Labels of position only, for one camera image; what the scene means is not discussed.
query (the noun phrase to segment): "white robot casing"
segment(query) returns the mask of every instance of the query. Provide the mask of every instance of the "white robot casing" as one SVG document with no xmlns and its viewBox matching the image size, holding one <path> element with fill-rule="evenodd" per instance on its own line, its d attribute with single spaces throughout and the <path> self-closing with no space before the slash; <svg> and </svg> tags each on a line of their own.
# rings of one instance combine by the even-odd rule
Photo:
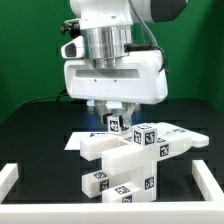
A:
<svg viewBox="0 0 224 224">
<path fill-rule="evenodd" d="M 167 96 L 160 51 L 130 52 L 116 59 L 116 69 L 93 69 L 89 60 L 65 63 L 66 88 L 72 98 L 156 104 Z"/>
</svg>

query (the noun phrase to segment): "green wall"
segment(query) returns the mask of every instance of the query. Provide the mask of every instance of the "green wall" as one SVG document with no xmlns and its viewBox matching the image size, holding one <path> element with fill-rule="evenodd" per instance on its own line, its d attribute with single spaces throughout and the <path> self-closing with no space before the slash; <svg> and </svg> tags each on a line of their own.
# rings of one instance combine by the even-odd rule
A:
<svg viewBox="0 0 224 224">
<path fill-rule="evenodd" d="M 224 114 L 224 2 L 189 0 L 174 22 L 150 24 L 167 54 L 169 98 L 209 100 Z M 1 0 L 0 122 L 31 98 L 65 87 L 60 24 L 72 18 L 69 0 Z M 135 39 L 141 41 L 139 25 Z"/>
</svg>

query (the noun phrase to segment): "white plastic housing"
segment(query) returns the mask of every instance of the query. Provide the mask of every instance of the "white plastic housing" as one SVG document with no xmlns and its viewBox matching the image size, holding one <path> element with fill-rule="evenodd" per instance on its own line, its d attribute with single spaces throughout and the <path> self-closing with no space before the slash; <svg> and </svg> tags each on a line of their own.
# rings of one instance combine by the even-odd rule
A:
<svg viewBox="0 0 224 224">
<path fill-rule="evenodd" d="M 159 51 L 131 52 L 116 69 L 94 70 L 89 60 L 65 63 L 66 88 L 72 98 L 156 104 L 167 96 Z"/>
<path fill-rule="evenodd" d="M 72 41 L 65 44 L 61 48 L 62 57 L 65 58 L 65 59 L 73 59 L 71 57 L 68 57 L 66 55 L 66 52 L 65 52 L 66 47 L 70 44 L 74 44 L 76 46 L 76 57 L 73 57 L 73 58 L 76 58 L 76 59 L 84 58 L 84 56 L 85 56 L 85 46 L 84 46 L 84 40 L 83 40 L 82 36 L 79 36 L 79 37 L 73 39 Z"/>
<path fill-rule="evenodd" d="M 127 0 L 70 0 L 70 4 L 81 18 L 81 30 L 133 24 Z"/>
<path fill-rule="evenodd" d="M 151 0 L 133 0 L 133 4 L 136 11 L 145 22 L 153 22 Z M 129 9 L 128 0 L 70 0 L 70 5 L 76 17 L 82 19 L 81 29 L 131 25 L 133 23 L 132 20 L 134 22 L 137 21 L 132 10 Z"/>
</svg>

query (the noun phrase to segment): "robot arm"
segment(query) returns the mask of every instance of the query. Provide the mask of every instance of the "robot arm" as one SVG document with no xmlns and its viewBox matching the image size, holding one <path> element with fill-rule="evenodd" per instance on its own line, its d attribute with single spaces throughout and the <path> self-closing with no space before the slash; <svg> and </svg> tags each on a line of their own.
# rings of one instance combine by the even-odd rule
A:
<svg viewBox="0 0 224 224">
<path fill-rule="evenodd" d="M 168 90 L 161 70 L 163 55 L 151 45 L 131 48 L 131 26 L 137 17 L 141 23 L 173 20 L 187 0 L 70 0 L 70 4 L 78 17 L 63 29 L 74 38 L 62 47 L 63 57 L 70 59 L 64 67 L 70 96 L 99 101 L 101 117 L 108 112 L 102 109 L 106 101 L 126 103 L 130 117 L 133 103 L 164 100 Z"/>
</svg>

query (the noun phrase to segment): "black cable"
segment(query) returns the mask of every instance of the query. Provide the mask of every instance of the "black cable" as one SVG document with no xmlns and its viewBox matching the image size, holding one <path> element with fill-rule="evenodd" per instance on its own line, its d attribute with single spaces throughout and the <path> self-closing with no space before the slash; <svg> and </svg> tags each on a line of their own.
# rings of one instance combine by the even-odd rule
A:
<svg viewBox="0 0 224 224">
<path fill-rule="evenodd" d="M 59 95 L 57 96 L 57 99 L 56 99 L 56 102 L 59 102 L 61 97 L 63 97 L 64 95 L 68 96 L 68 92 L 67 92 L 67 89 L 64 89 L 63 91 L 61 91 L 59 93 Z"/>
<path fill-rule="evenodd" d="M 18 111 L 21 107 L 25 106 L 26 104 L 29 104 L 29 103 L 33 103 L 33 102 L 36 102 L 36 101 L 40 101 L 40 100 L 49 100 L 49 99 L 60 99 L 61 97 L 67 97 L 69 96 L 68 94 L 61 94 L 61 95 L 56 95 L 56 96 L 46 96 L 46 97 L 39 97 L 39 98 L 34 98 L 34 99 L 31 99 L 31 100 L 27 100 L 21 104 L 19 104 L 19 106 L 16 107 L 15 109 L 15 112 Z"/>
</svg>

